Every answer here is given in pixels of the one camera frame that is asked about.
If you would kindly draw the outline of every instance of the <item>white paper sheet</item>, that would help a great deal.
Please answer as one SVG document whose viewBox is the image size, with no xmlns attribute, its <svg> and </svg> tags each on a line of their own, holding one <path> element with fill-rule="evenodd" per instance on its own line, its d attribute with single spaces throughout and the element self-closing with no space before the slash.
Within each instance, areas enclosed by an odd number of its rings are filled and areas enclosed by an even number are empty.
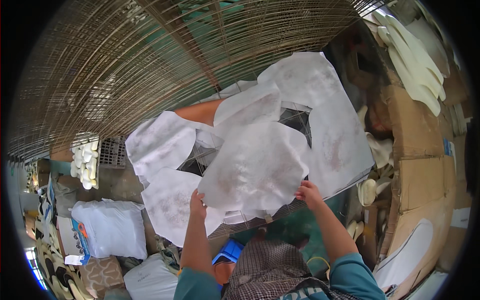
<svg viewBox="0 0 480 300">
<path fill-rule="evenodd" d="M 452 222 L 450 226 L 468 228 L 468 220 L 470 219 L 470 207 L 454 209 L 452 214 Z"/>
<path fill-rule="evenodd" d="M 365 174 L 375 161 L 357 113 L 345 94 L 311 110 L 312 161 L 309 180 L 324 198 Z"/>
<path fill-rule="evenodd" d="M 323 52 L 293 53 L 274 63 L 258 76 L 258 84 L 269 81 L 278 86 L 282 101 L 311 108 L 346 95 L 334 67 Z"/>
<path fill-rule="evenodd" d="M 402 283 L 425 255 L 432 238 L 432 223 L 427 219 L 420 220 L 400 248 L 379 264 L 373 275 L 378 286 L 385 288 Z"/>
<path fill-rule="evenodd" d="M 190 198 L 202 177 L 169 168 L 161 169 L 142 192 L 142 198 L 155 232 L 178 247 L 183 247 L 190 216 Z M 207 208 L 207 235 L 217 229 L 225 211 Z"/>
<path fill-rule="evenodd" d="M 195 129 L 213 128 L 183 119 L 173 111 L 164 111 L 138 126 L 125 141 L 135 174 L 152 182 L 161 168 L 178 168 L 192 152 Z"/>
<path fill-rule="evenodd" d="M 217 148 L 223 144 L 223 139 L 206 130 L 197 129 L 196 142 L 203 148 Z"/>
<path fill-rule="evenodd" d="M 308 106 L 298 104 L 298 103 L 293 103 L 293 102 L 290 102 L 290 101 L 282 101 L 281 107 L 282 108 L 289 108 L 289 109 L 293 109 L 293 110 L 298 110 L 298 111 L 310 111 L 310 110 L 312 110 Z"/>
<path fill-rule="evenodd" d="M 305 136 L 278 122 L 233 129 L 198 186 L 209 207 L 277 209 L 293 200 L 308 174 Z"/>
<path fill-rule="evenodd" d="M 214 134 L 225 138 L 235 127 L 278 121 L 280 92 L 275 83 L 259 84 L 225 99 L 215 112 Z"/>
</svg>

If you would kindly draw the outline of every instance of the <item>green floor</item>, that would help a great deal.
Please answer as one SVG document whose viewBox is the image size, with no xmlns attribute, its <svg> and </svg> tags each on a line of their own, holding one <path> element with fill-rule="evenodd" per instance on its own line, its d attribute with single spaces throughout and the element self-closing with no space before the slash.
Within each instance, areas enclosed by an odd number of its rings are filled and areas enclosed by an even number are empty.
<svg viewBox="0 0 480 300">
<path fill-rule="evenodd" d="M 344 216 L 346 216 L 346 211 L 348 210 L 346 195 L 348 193 L 345 191 L 325 201 L 342 224 L 345 222 Z M 230 237 L 245 245 L 255 234 L 256 230 L 256 228 L 253 228 L 232 234 Z M 283 240 L 287 243 L 295 243 L 307 236 L 310 236 L 310 240 L 301 251 L 305 261 L 315 256 L 323 257 L 329 261 L 320 229 L 317 226 L 315 217 L 307 207 L 301 208 L 291 215 L 269 224 L 265 238 L 267 240 Z M 312 260 L 308 267 L 314 276 L 319 277 L 322 277 L 327 270 L 326 264 L 320 259 Z"/>
</svg>

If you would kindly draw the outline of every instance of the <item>blue box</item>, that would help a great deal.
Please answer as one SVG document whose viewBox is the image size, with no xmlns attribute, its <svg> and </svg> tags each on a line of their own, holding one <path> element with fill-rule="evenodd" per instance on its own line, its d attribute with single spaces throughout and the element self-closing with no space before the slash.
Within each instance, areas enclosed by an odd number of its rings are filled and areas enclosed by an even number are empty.
<svg viewBox="0 0 480 300">
<path fill-rule="evenodd" d="M 58 216 L 57 224 L 63 246 L 62 254 L 65 254 L 65 264 L 86 265 L 90 259 L 90 251 L 85 235 L 78 230 L 78 222 Z"/>
<path fill-rule="evenodd" d="M 212 260 L 212 264 L 220 258 L 220 256 L 225 256 L 234 263 L 237 262 L 238 258 L 240 257 L 240 253 L 243 250 L 243 245 L 237 242 L 236 240 L 228 239 L 228 241 L 223 245 L 220 249 L 220 252 L 215 256 Z"/>
</svg>

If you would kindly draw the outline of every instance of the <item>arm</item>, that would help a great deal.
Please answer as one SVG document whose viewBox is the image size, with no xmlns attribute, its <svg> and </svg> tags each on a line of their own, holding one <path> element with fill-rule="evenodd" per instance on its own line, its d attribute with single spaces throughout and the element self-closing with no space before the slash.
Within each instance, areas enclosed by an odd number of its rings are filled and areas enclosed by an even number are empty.
<svg viewBox="0 0 480 300">
<path fill-rule="evenodd" d="M 322 233 L 327 255 L 332 264 L 337 258 L 348 253 L 358 253 L 355 242 L 332 210 L 323 201 L 316 185 L 310 181 L 303 180 L 295 195 L 297 199 L 305 201 L 308 208 L 315 215 L 318 227 L 320 227 Z"/>
<path fill-rule="evenodd" d="M 190 219 L 188 220 L 187 234 L 180 259 L 180 268 L 189 267 L 194 271 L 201 271 L 214 276 L 212 257 L 205 231 L 206 206 L 202 202 L 205 194 L 193 191 L 190 201 Z"/>
</svg>

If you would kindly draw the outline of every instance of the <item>wall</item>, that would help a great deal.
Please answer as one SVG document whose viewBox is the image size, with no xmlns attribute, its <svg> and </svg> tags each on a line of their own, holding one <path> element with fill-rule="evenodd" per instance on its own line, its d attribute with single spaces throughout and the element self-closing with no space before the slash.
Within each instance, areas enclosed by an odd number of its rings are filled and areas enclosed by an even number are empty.
<svg viewBox="0 0 480 300">
<path fill-rule="evenodd" d="M 24 248 L 34 247 L 35 241 L 27 236 L 25 223 L 23 220 L 24 209 L 37 209 L 38 195 L 26 193 L 27 172 L 19 167 L 12 167 L 8 164 L 7 174 L 5 174 L 8 189 L 8 198 L 12 210 L 12 219 L 15 229 Z"/>
</svg>

